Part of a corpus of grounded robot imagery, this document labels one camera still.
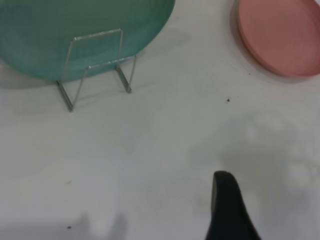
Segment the pink plate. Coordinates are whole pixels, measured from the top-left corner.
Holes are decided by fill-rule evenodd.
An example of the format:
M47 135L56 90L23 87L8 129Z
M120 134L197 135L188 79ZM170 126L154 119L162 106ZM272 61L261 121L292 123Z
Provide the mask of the pink plate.
M240 0L238 28L267 69L289 77L320 74L320 7L314 0Z

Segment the green plate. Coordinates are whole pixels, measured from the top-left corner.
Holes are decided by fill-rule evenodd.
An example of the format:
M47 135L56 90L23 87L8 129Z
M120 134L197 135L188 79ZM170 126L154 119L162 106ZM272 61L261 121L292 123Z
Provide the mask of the green plate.
M0 0L0 57L23 74L58 81L73 38L121 28L121 57L132 56L161 31L174 5L175 0ZM76 41L66 80L116 60L119 42L120 33Z

